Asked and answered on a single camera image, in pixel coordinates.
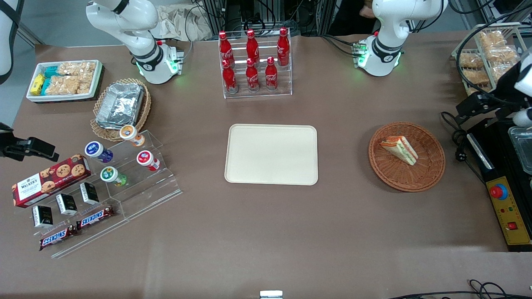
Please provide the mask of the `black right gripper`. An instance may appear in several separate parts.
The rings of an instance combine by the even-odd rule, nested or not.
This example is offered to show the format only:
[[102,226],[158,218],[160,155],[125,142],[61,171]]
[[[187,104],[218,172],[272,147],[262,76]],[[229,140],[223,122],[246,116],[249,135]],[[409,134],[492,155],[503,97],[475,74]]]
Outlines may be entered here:
[[55,146],[35,137],[18,138],[8,125],[0,124],[0,157],[7,157],[15,161],[23,161],[25,157],[41,157],[57,162],[59,154]]

